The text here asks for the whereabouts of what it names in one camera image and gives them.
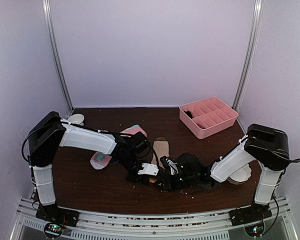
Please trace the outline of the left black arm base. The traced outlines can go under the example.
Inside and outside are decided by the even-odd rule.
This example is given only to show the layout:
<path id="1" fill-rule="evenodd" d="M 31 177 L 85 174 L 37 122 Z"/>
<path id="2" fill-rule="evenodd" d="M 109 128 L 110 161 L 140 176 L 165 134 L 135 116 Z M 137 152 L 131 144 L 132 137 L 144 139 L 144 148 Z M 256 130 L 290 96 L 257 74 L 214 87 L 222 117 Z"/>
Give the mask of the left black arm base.
<path id="1" fill-rule="evenodd" d="M 76 210 L 63 208 L 40 208 L 37 210 L 35 217 L 48 222 L 57 223 L 69 227 L 76 227 L 80 213 Z"/>

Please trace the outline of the striped beige maroon sock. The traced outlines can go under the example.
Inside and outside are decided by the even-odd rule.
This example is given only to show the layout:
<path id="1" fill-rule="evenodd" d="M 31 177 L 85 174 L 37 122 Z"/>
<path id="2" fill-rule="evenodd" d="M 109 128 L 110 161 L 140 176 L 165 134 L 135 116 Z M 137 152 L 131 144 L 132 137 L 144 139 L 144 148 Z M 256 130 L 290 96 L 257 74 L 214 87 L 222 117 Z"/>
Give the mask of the striped beige maroon sock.
<path id="1" fill-rule="evenodd" d="M 162 157 L 168 157 L 169 156 L 169 143 L 164 137 L 157 137 L 154 142 L 153 142 L 153 147 L 152 147 L 158 157 L 158 162 L 159 162 L 159 167 L 162 168 L 165 172 L 165 174 L 170 173 L 170 168 L 165 168 L 161 162 Z M 151 160 L 152 165 L 157 165 L 156 161 L 156 156 L 153 153 L 152 160 Z M 155 184 L 157 181 L 157 178 L 153 175 L 150 175 L 149 177 L 149 182 L 152 184 Z M 164 188 L 164 183 L 158 183 L 157 187 L 161 187 L 162 191 L 168 191 L 168 183 L 165 183 L 165 188 Z"/>

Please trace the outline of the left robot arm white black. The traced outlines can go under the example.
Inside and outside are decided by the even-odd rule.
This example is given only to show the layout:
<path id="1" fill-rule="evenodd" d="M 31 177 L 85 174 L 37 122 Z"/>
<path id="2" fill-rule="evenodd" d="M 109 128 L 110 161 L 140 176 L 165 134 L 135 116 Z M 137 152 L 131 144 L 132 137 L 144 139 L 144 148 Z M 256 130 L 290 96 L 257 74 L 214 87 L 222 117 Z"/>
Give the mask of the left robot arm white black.
<path id="1" fill-rule="evenodd" d="M 56 111 L 49 112 L 28 134 L 23 145 L 29 154 L 23 159 L 32 168 L 35 187 L 42 213 L 51 222 L 62 218 L 57 204 L 53 182 L 53 161 L 60 147 L 70 147 L 98 152 L 111 156 L 127 170 L 133 181 L 148 181 L 158 176 L 158 163 L 142 162 L 139 154 L 149 149 L 150 143 L 141 130 L 114 132 L 93 129 L 60 117 Z"/>

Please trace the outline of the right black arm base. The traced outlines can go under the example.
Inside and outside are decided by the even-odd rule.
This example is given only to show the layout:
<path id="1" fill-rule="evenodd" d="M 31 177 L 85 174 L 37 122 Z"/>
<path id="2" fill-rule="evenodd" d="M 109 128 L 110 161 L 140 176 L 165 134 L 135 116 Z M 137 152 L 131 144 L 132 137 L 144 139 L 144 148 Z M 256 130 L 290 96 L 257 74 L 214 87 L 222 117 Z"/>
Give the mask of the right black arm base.
<path id="1" fill-rule="evenodd" d="M 269 218 L 272 216 L 272 211 L 268 205 L 252 204 L 248 207 L 233 209 L 228 214 L 231 224 L 239 226 Z"/>

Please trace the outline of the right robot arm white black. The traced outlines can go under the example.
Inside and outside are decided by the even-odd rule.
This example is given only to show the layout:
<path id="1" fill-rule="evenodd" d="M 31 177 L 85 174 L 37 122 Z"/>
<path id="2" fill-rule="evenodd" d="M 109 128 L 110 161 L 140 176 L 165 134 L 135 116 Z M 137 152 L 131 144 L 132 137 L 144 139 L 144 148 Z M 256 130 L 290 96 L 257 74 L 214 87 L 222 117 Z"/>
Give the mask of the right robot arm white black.
<path id="1" fill-rule="evenodd" d="M 177 159 L 163 156 L 160 159 L 157 180 L 153 186 L 161 191 L 174 191 L 190 187 L 212 190 L 229 178 L 249 176 L 245 168 L 257 161 L 261 174 L 253 197 L 253 205 L 246 210 L 249 220 L 258 220 L 266 207 L 280 178 L 290 164 L 300 162 L 300 158 L 291 159 L 288 135 L 279 129 L 259 124 L 251 124 L 241 139 L 226 155 L 220 156 L 209 166 L 204 166 L 190 153 L 183 153 Z"/>

